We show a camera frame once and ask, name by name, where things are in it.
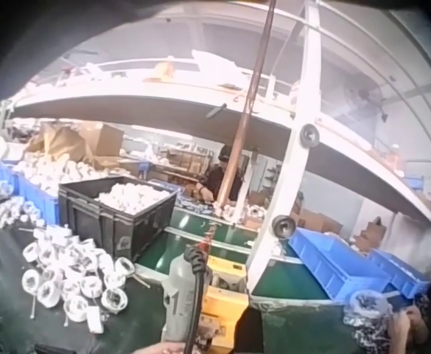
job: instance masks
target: metal pole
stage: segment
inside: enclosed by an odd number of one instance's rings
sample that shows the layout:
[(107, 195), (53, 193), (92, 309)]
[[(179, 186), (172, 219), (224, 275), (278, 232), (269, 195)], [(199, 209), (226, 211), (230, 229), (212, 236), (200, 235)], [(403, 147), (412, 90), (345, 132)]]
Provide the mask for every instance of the metal pole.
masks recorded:
[(271, 224), (276, 216), (290, 214), (301, 186), (309, 157), (309, 149), (304, 148), (300, 143), (301, 129), (305, 124), (314, 124), (320, 112), (321, 35), (312, 29), (312, 27), (320, 27), (320, 13), (314, 1), (304, 2), (306, 20), (302, 19), (302, 21), (308, 24), (308, 27), (304, 36), (304, 55), (296, 115), (292, 121), (289, 142), (269, 210), (246, 263), (247, 287), (251, 293), (270, 260), (275, 257), (274, 252), (279, 248), (279, 239), (273, 234)]
[(262, 67), (264, 65), (264, 59), (266, 58), (267, 45), (269, 44), (271, 27), (273, 26), (275, 7), (276, 0), (270, 0), (266, 22), (259, 42), (258, 55), (253, 68), (253, 76), (251, 77), (248, 92), (246, 94), (245, 107), (243, 108), (242, 117), (238, 124), (238, 131), (236, 132), (233, 147), (231, 149), (227, 170), (223, 176), (222, 185), (220, 186), (220, 192), (217, 199), (220, 206), (225, 205), (231, 191), (235, 174), (238, 170), (239, 155), (241, 154), (243, 145), (245, 144), (246, 130), (253, 112), (253, 105), (256, 101), (256, 94), (258, 93), (259, 81), (261, 79)]

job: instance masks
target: shelf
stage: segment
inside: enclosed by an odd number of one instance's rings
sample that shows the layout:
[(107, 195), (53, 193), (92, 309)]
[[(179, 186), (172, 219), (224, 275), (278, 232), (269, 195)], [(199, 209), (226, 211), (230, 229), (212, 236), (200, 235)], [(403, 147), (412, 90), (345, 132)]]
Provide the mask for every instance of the shelf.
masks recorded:
[[(93, 82), (26, 97), (17, 102), (13, 114), (17, 117), (92, 117), (107, 122), (109, 117), (115, 117), (113, 122), (177, 131), (231, 144), (243, 108), (243, 99), (233, 101), (237, 94), (225, 88), (180, 83)], [(213, 106), (222, 103), (227, 103), (224, 111), (213, 119), (205, 118)], [(260, 154), (283, 160), (292, 126), (291, 112), (262, 101), (256, 102), (255, 111), (259, 113), (250, 122), (245, 147), (257, 146)], [(151, 114), (138, 116), (135, 112)], [(306, 170), (431, 226), (431, 211), (403, 180), (381, 163), (370, 144), (324, 114), (320, 114), (317, 124), (320, 145), (311, 149)]]

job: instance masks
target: blue plastic bin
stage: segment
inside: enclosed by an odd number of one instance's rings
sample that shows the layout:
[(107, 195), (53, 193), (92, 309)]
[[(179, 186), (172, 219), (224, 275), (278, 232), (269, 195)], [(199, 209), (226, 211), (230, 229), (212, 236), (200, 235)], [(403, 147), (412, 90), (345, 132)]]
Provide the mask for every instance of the blue plastic bin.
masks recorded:
[(404, 181), (412, 190), (423, 192), (424, 178), (423, 177), (404, 177)]
[(414, 299), (415, 295), (426, 292), (431, 285), (430, 278), (393, 254), (374, 249), (369, 254), (369, 260), (390, 275), (390, 283), (407, 299)]
[(186, 188), (179, 186), (177, 184), (173, 184), (173, 183), (168, 183), (168, 182), (164, 182), (164, 181), (160, 181), (159, 179), (152, 179), (150, 181), (148, 181), (148, 183), (154, 184), (156, 186), (159, 187), (163, 187), (171, 192), (178, 192), (179, 195), (184, 193), (184, 190), (186, 190)]
[(0, 164), (0, 181), (6, 181), (13, 187), (13, 195), (18, 194), (18, 176), (13, 171), (12, 165)]
[(345, 302), (358, 290), (381, 293), (390, 282), (390, 275), (335, 237), (298, 228), (288, 243), (334, 301)]
[(23, 196), (26, 201), (31, 201), (41, 211), (41, 217), (48, 225), (59, 224), (58, 198), (53, 198), (23, 176), (18, 176), (18, 194)]

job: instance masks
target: white metal frame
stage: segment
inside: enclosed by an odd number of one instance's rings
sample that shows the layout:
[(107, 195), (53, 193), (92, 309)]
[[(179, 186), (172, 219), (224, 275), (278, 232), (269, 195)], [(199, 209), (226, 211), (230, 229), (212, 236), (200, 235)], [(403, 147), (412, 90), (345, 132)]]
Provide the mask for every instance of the white metal frame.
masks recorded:
[[(305, 1), (306, 23), (320, 27), (318, 5)], [(273, 234), (271, 223), (277, 215), (289, 215), (297, 198), (309, 156), (308, 149), (301, 146), (300, 131), (305, 124), (313, 124), (321, 108), (321, 34), (306, 27), (304, 57), (302, 60), (301, 84), (298, 90), (297, 112), (292, 121), (289, 143), (284, 157), (278, 183), (270, 202), (269, 210), (247, 261), (248, 290), (253, 292), (273, 256), (278, 238)]]

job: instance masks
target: black cap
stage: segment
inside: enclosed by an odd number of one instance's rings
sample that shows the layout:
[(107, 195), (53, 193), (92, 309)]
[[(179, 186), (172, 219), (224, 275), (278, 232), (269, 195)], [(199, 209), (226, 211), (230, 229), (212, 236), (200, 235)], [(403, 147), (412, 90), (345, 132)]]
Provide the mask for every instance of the black cap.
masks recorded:
[(231, 145), (223, 145), (222, 150), (220, 150), (220, 154), (218, 159), (222, 162), (228, 162), (231, 155)]

